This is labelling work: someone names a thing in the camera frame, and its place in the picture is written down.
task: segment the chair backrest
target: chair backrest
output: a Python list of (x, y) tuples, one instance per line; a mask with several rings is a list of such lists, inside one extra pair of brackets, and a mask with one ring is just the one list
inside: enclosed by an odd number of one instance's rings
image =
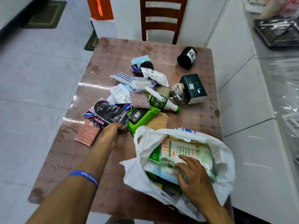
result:
[[(160, 1), (160, 2), (172, 2), (180, 3), (180, 9), (171, 9), (171, 8), (157, 8), (157, 7), (145, 7), (146, 1)], [(140, 0), (140, 13), (141, 13), (141, 32), (142, 32), (142, 41), (147, 40), (146, 31), (147, 30), (168, 30), (174, 31), (174, 37), (172, 44), (176, 44), (178, 40), (178, 35), (180, 33), (185, 8), (188, 0)], [(147, 16), (161, 16), (178, 19), (177, 23), (170, 22), (146, 22)]]

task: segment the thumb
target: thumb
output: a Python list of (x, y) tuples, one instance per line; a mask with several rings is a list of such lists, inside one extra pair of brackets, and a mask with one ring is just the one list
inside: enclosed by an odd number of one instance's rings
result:
[(180, 183), (181, 189), (184, 191), (188, 188), (188, 185), (184, 179), (183, 174), (180, 171), (177, 171), (176, 173), (176, 177), (178, 178), (178, 182)]

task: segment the tissue box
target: tissue box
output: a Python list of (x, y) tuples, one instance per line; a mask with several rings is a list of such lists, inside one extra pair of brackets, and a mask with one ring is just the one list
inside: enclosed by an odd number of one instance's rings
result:
[(185, 86), (188, 105), (201, 103), (207, 97), (207, 93), (197, 74), (183, 75), (180, 83), (183, 83)]

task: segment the brown patterned tablecloth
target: brown patterned tablecloth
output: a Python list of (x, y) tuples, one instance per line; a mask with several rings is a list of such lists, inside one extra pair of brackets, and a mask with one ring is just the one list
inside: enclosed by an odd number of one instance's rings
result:
[[(83, 114), (101, 97), (107, 98), (110, 95), (109, 88), (118, 84), (110, 75), (117, 72), (133, 75), (130, 61), (135, 57), (148, 55), (155, 70), (167, 76), (170, 86), (178, 83), (182, 75), (198, 74), (207, 98), (201, 104), (181, 107), (178, 114), (165, 111), (168, 114), (167, 128), (189, 128), (222, 140), (212, 52), (206, 48), (195, 48), (197, 58), (192, 68), (186, 70), (176, 60), (184, 48), (171, 44), (101, 38), (40, 170), (29, 201), (41, 203), (87, 156), (90, 147), (74, 140), (86, 121)], [(116, 148), (105, 167), (91, 211), (168, 223), (196, 223), (123, 183), (125, 170), (119, 162), (134, 157), (136, 152), (132, 133), (119, 132)]]

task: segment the white plastic bag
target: white plastic bag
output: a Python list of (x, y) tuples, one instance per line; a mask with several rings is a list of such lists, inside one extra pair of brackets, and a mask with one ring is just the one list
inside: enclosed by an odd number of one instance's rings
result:
[(204, 216), (197, 211), (184, 194), (177, 202), (175, 202), (171, 196), (167, 195), (162, 189), (154, 185), (142, 169), (152, 151), (167, 135), (183, 139), (186, 142), (190, 142), (193, 139), (209, 144), (212, 156), (214, 157), (215, 172), (217, 173), (217, 180), (214, 182), (213, 188), (219, 203), (224, 205), (227, 197), (233, 190), (233, 183), (235, 180), (235, 160), (232, 152), (222, 141), (210, 135), (185, 128), (159, 129), (157, 131), (146, 126), (137, 128), (134, 135), (137, 157), (120, 162), (120, 164), (125, 167), (126, 171), (123, 181), (125, 184), (154, 197), (163, 204), (173, 205), (181, 213), (186, 214), (197, 221), (204, 222)]

